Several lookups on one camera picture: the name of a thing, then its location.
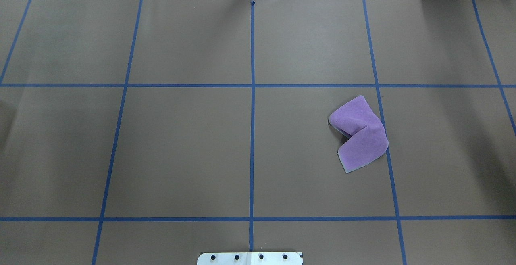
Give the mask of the purple cloth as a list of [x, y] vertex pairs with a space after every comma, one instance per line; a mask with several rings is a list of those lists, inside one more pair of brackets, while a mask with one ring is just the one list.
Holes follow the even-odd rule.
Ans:
[[347, 138], [337, 150], [345, 173], [371, 164], [389, 147], [385, 126], [363, 95], [337, 108], [330, 114], [328, 122]]

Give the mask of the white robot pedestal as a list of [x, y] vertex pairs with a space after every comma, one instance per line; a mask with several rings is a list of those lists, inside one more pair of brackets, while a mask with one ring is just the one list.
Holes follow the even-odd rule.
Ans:
[[301, 252], [207, 252], [197, 265], [302, 265]]

